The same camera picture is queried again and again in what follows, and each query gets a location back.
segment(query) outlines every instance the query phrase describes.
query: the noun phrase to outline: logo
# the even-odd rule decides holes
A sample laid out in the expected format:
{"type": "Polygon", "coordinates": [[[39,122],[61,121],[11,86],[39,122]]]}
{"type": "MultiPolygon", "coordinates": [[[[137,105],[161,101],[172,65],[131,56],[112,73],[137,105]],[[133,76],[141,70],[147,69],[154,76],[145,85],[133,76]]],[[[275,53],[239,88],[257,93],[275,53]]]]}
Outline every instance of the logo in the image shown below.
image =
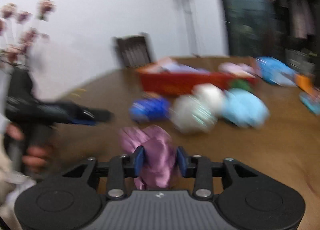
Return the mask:
{"type": "Polygon", "coordinates": [[[162,192],[159,192],[157,195],[156,195],[157,198],[162,198],[164,197],[164,194],[162,192]]]}

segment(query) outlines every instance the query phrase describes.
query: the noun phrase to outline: metal screw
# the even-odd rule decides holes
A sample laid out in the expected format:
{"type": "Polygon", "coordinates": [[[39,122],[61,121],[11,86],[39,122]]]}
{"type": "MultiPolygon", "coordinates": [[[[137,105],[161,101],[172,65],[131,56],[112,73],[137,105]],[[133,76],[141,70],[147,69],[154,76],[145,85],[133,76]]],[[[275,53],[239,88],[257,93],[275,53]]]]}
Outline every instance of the metal screw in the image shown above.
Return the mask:
{"type": "Polygon", "coordinates": [[[211,195],[211,191],[209,189],[201,188],[196,191],[196,195],[198,197],[208,197],[211,195]]]}
{"type": "Polygon", "coordinates": [[[110,197],[121,197],[123,194],[124,194],[123,190],[117,189],[117,188],[114,188],[108,191],[108,195],[110,197]]]}

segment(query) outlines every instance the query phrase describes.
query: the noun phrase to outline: wooden chair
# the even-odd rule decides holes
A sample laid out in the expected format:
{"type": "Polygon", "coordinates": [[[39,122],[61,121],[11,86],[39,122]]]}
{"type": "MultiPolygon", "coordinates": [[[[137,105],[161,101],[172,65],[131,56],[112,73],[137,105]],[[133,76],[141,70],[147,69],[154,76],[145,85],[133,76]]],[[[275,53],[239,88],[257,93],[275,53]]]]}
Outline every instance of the wooden chair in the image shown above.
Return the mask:
{"type": "Polygon", "coordinates": [[[114,38],[116,53],[125,67],[140,67],[152,62],[147,36],[141,33],[139,36],[114,38]]]}

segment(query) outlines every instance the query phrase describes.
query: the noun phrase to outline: orange object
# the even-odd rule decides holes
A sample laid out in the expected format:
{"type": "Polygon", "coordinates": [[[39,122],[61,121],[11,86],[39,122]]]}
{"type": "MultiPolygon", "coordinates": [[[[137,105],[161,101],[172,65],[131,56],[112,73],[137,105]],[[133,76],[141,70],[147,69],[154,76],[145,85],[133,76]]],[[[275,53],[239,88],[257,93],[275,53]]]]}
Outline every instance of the orange object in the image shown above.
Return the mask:
{"type": "Polygon", "coordinates": [[[313,86],[312,86],[311,79],[309,77],[306,77],[303,75],[296,75],[295,80],[299,88],[301,88],[303,91],[305,91],[309,95],[313,94],[313,86]]]}
{"type": "MultiPolygon", "coordinates": [[[[230,58],[224,58],[225,62],[230,62],[230,58]]],[[[252,59],[252,67],[255,68],[255,60],[252,59]]],[[[137,69],[143,90],[155,92],[161,95],[179,96],[191,94],[195,85],[211,83],[222,90],[229,89],[229,83],[233,79],[241,78],[254,86],[257,77],[239,77],[229,73],[212,72],[209,74],[199,73],[156,73],[158,63],[150,64],[137,69]]]]}

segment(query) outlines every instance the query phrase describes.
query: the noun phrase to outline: red basket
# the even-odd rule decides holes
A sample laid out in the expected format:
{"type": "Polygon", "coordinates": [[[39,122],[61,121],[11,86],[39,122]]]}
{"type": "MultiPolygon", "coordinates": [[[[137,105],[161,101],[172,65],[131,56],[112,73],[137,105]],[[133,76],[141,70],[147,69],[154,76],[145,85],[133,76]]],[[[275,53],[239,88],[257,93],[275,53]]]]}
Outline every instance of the red basket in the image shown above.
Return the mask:
{"type": "MultiPolygon", "coordinates": [[[[217,63],[233,62],[232,59],[234,58],[212,58],[212,61],[216,61],[217,63]]],[[[253,59],[250,58],[249,63],[253,68],[255,68],[255,66],[253,65],[254,62],[251,60],[253,59]]],[[[148,68],[150,68],[150,66],[139,68],[137,70],[139,73],[143,90],[146,92],[155,92],[161,95],[179,96],[191,94],[192,89],[195,85],[205,83],[213,84],[218,88],[225,90],[229,89],[229,83],[231,80],[239,78],[247,80],[252,86],[254,86],[257,82],[256,77],[239,77],[236,75],[231,75],[222,72],[212,72],[210,74],[148,73],[146,72],[146,69],[148,68]]]]}

